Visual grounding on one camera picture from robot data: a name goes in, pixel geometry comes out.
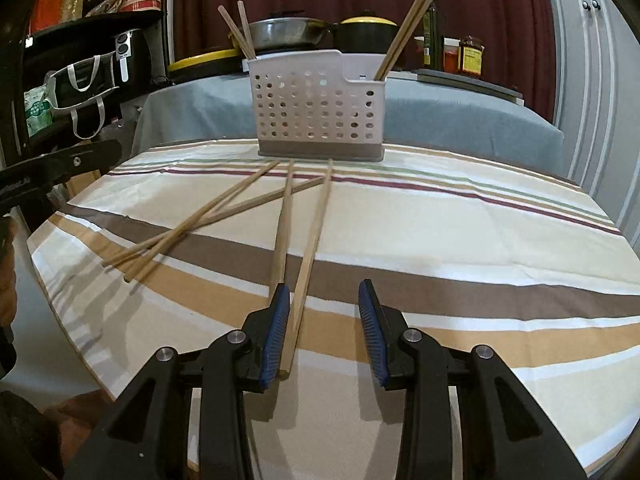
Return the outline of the person's left hand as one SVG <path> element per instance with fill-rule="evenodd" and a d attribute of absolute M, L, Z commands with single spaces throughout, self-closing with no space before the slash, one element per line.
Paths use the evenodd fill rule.
<path fill-rule="evenodd" d="M 8 327 L 13 322 L 17 309 L 15 252 L 13 242 L 16 234 L 16 223 L 12 217 L 6 218 L 6 241 L 1 251 L 0 273 L 0 322 Z"/>

